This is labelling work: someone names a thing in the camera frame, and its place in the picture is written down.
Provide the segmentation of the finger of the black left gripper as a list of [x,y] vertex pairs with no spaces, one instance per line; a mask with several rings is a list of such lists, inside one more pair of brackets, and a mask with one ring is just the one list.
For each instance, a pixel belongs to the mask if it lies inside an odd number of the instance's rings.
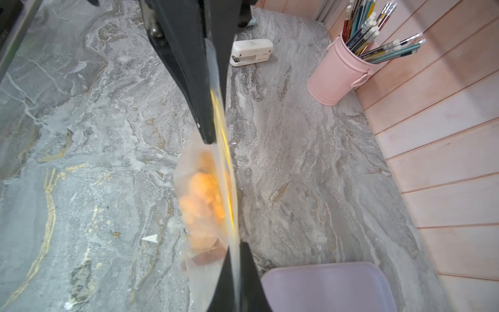
[[183,93],[201,139],[216,142],[205,50],[203,1],[146,1],[153,49]]
[[226,98],[227,71],[234,37],[239,23],[241,1],[202,1],[203,30],[201,35],[201,104],[208,104],[209,72],[205,39],[209,39],[216,52],[222,99]]

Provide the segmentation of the orange swirl cookie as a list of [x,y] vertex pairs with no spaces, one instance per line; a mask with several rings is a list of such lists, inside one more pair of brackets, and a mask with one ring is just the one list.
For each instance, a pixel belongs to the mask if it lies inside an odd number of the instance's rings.
[[214,175],[204,172],[192,175],[188,189],[191,195],[197,196],[208,204],[215,201],[219,195],[217,179]]

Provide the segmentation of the clear resealable plastic bag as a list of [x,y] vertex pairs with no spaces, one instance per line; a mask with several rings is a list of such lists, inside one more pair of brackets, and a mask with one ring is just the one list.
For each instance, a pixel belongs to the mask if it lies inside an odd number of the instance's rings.
[[239,269],[231,265],[239,227],[236,225],[232,161],[228,146],[224,100],[216,48],[205,40],[208,85],[205,95],[210,110],[208,124],[214,140],[207,144],[193,132],[174,172],[179,208],[187,231],[181,253],[195,311],[234,311]]

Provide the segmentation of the orange round cookie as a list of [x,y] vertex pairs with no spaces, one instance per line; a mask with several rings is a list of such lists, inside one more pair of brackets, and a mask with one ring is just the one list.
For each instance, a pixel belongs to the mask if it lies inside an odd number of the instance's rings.
[[200,220],[212,217],[210,207],[197,196],[186,195],[179,199],[183,220],[186,224],[192,225]]

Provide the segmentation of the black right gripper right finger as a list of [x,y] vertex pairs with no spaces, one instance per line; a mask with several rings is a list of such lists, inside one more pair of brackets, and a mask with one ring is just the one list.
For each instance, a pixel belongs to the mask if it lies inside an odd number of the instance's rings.
[[240,243],[240,267],[240,310],[248,312],[272,312],[253,260],[252,251],[246,242]]

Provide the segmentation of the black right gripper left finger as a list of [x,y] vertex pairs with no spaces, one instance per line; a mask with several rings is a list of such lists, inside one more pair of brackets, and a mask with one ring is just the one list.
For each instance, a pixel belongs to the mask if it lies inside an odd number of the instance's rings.
[[233,312],[236,309],[235,290],[230,251],[227,251],[222,270],[207,312]]

